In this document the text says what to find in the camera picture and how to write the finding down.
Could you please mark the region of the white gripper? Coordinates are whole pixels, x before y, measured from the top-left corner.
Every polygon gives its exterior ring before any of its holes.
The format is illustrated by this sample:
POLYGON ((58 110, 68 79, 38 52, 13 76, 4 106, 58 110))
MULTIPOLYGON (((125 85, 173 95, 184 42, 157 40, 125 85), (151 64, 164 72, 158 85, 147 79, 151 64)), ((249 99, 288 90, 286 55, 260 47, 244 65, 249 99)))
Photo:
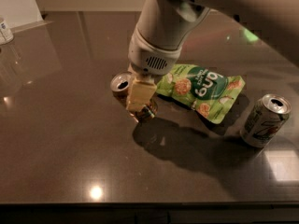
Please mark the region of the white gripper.
POLYGON ((153 77, 166 75, 178 60, 181 49, 165 50, 152 46, 140 33, 133 33, 128 59, 135 72, 129 85, 126 109, 140 112, 150 102, 157 86, 153 77))

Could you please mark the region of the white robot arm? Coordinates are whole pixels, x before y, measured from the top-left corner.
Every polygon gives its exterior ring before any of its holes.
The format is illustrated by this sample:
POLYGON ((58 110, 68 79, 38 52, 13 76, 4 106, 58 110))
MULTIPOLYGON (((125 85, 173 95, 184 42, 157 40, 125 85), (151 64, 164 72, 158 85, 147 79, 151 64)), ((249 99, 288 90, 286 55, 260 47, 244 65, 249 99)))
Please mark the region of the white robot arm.
POLYGON ((189 33, 211 9, 233 18, 290 62, 299 62, 299 0, 146 0, 128 52, 134 74, 129 111, 140 111, 150 101, 154 79, 170 71, 189 33))

